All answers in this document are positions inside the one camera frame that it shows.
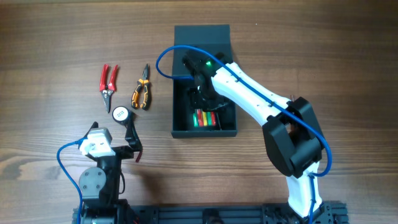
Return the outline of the clear case of screwdrivers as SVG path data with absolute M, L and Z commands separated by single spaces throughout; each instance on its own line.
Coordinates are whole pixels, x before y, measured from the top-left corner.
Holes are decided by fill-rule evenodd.
M 215 112 L 202 109 L 194 109 L 192 120 L 194 128 L 215 127 L 218 124 Z

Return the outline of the silver socket wrench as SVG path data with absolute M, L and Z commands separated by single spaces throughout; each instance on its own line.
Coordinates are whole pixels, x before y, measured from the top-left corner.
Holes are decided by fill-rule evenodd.
M 219 130 L 222 130 L 220 117 L 219 117 L 218 113 L 215 113 L 215 115 L 216 115 L 216 120 L 217 120 L 217 123 L 218 123 Z

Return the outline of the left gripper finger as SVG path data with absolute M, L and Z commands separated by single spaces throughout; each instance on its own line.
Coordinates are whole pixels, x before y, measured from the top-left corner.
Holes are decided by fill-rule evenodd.
M 142 156 L 143 147 L 135 129 L 134 113 L 130 113 L 128 115 L 125 127 L 125 140 L 129 143 L 129 146 L 133 149 L 134 152 L 138 152 L 136 162 L 139 162 Z
M 95 128 L 98 128 L 98 122 L 96 122 L 96 121 L 93 122 L 93 124 L 91 125 L 91 127 L 89 128 L 89 130 L 86 132 L 86 134 L 85 134 L 83 137 L 84 137 L 84 138 L 87 138 L 89 132 L 90 132 L 92 129 L 95 129 Z

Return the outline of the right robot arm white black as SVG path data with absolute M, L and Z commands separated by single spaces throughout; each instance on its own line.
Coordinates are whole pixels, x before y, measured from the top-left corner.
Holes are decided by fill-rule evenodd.
M 197 89 L 193 103 L 205 111 L 217 111 L 235 103 L 261 126 L 266 152 L 274 167 L 287 179 L 288 204 L 300 217 L 313 219 L 322 204 L 317 179 L 322 151 L 331 159 L 311 104 L 304 98 L 279 96 L 246 75 L 222 53 L 212 55 L 190 49 L 182 59 Z

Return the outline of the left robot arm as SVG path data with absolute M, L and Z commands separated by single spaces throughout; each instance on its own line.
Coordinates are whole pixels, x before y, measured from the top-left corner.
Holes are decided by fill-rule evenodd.
M 95 167 L 85 170 L 78 181 L 82 194 L 82 206 L 73 211 L 72 223 L 139 223 L 139 216 L 126 199 L 120 185 L 125 184 L 121 162 L 132 159 L 142 152 L 133 122 L 134 114 L 114 115 L 114 120 L 126 128 L 127 146 L 111 146 L 112 137 L 107 128 L 94 122 L 79 143 L 82 154 L 96 162 Z

